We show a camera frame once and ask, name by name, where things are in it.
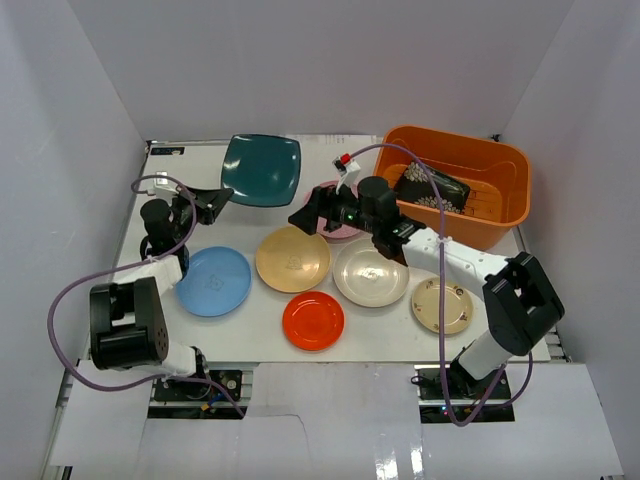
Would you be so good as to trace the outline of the pink round plate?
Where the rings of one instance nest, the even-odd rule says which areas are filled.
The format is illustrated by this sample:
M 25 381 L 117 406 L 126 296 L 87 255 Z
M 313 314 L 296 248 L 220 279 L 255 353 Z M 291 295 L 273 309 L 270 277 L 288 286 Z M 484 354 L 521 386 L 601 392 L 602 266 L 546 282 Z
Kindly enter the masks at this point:
M 317 186 L 319 187 L 334 186 L 335 187 L 337 186 L 337 183 L 338 182 L 336 180 L 333 180 L 333 181 L 323 182 Z M 312 194 L 312 190 L 307 192 L 307 194 L 305 195 L 303 200 L 304 204 L 306 204 L 309 201 Z M 357 196 L 357 186 L 352 185 L 351 190 L 354 196 Z M 359 230 L 344 224 L 342 224 L 340 228 L 333 231 L 327 231 L 325 229 L 325 226 L 326 226 L 326 219 L 319 217 L 317 221 L 317 233 L 322 235 L 325 239 L 328 239 L 328 240 L 346 240 L 348 238 L 359 235 Z

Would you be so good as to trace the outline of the yellow round plate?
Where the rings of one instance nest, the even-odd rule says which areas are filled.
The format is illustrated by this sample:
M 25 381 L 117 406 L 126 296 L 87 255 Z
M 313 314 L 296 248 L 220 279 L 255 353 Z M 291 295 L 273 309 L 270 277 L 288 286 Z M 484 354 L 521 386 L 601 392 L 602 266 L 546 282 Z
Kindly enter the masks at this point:
M 319 234 L 307 235 L 294 226 L 264 238 L 255 254 L 260 278 L 272 289 L 300 293 L 318 286 L 331 264 L 331 250 Z

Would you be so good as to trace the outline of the teal square plate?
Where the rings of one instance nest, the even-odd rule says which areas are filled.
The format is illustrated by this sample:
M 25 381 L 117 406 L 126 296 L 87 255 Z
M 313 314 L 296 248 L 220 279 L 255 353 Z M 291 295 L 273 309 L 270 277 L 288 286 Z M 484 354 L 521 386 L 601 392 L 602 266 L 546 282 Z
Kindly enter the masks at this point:
M 276 208 L 289 205 L 301 174 L 297 140 L 275 135 L 239 134 L 228 143 L 220 185 L 233 190 L 231 201 L 244 206 Z

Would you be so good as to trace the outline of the cream white round plate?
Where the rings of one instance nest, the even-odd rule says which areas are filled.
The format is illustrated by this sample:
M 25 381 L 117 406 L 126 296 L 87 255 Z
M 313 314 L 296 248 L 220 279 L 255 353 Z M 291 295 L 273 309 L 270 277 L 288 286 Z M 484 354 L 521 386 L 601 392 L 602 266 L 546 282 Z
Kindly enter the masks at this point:
M 406 292 L 409 269 L 386 259 L 366 238 L 342 248 L 333 265 L 333 280 L 351 302 L 380 308 L 398 301 Z

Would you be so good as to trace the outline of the blue round plate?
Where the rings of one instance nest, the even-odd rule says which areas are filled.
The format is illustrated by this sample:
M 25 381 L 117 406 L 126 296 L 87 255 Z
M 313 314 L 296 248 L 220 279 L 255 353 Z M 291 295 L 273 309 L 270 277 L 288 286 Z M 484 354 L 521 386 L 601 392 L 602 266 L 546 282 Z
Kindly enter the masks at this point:
M 199 317 L 225 315 L 248 297 L 252 272 L 239 251 L 226 246 L 200 250 L 190 257 L 189 269 L 176 285 L 181 306 Z

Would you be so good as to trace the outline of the orange round plate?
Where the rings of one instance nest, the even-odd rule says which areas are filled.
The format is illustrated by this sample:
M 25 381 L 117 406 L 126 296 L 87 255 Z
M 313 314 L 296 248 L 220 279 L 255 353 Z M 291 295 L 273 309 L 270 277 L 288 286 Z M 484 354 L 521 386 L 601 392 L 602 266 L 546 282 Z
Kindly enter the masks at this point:
M 341 337 L 345 314 L 340 303 L 321 291 L 308 291 L 292 298 L 282 314 L 286 339 L 295 347 L 319 352 Z

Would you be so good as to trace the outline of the black floral square plate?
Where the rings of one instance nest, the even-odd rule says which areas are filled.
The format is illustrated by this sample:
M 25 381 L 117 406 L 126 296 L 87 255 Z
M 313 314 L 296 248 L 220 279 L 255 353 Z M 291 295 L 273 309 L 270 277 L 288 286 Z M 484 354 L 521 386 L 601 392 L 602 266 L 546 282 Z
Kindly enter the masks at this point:
M 412 161 L 397 180 L 397 199 L 429 208 L 461 214 L 471 187 L 449 175 Z

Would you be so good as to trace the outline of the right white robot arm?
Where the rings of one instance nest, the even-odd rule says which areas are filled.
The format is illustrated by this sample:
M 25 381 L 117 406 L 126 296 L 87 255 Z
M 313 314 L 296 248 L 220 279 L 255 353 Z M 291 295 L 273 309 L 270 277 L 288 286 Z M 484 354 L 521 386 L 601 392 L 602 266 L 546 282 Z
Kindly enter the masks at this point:
M 488 328 L 456 356 L 446 374 L 463 398 L 477 397 L 511 358 L 530 354 L 565 314 L 536 257 L 527 252 L 493 255 L 440 238 L 400 212 L 395 193 L 381 177 L 365 178 L 355 191 L 316 187 L 288 221 L 313 235 L 320 219 L 329 230 L 349 226 L 366 232 L 385 258 L 436 272 L 482 299 Z

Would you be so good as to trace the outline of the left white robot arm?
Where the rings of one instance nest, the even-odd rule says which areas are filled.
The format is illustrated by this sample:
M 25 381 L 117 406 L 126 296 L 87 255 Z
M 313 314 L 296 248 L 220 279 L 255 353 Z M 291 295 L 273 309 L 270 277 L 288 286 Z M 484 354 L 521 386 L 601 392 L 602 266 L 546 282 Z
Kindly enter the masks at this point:
M 230 188 L 177 187 L 168 200 L 158 196 L 140 208 L 146 235 L 140 257 L 147 263 L 118 282 L 96 285 L 89 294 L 91 358 L 99 370 L 147 370 L 177 377 L 188 398 L 211 387 L 201 350 L 169 338 L 161 296 L 189 270 L 184 240 L 196 224 L 211 225 L 233 195 Z

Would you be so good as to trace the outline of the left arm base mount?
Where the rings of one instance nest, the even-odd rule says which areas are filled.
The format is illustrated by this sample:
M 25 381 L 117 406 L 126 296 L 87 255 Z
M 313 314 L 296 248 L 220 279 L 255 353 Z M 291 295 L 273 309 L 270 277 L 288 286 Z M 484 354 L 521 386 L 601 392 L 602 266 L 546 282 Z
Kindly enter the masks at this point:
M 165 420 L 241 420 L 246 413 L 251 375 L 240 369 L 210 370 L 216 382 L 237 404 L 236 409 L 217 387 L 204 383 L 157 380 L 153 383 L 147 417 Z

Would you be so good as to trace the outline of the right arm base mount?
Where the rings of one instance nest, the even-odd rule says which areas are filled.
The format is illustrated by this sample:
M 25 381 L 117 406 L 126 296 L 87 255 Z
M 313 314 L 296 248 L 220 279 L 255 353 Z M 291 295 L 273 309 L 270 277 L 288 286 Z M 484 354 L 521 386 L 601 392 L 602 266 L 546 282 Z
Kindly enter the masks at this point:
M 456 417 L 465 420 L 480 403 L 484 392 L 490 385 L 495 373 L 475 386 L 469 387 L 462 380 L 455 379 L 452 374 L 447 375 L 447 382 L 451 404 Z M 443 390 L 440 382 L 438 365 L 417 368 L 410 382 L 417 389 L 420 421 L 423 425 L 449 424 L 450 417 L 447 410 Z M 474 418 L 474 423 L 512 423 L 515 413 L 512 405 L 501 407 L 512 397 L 512 389 L 507 375 L 501 377 L 481 411 Z

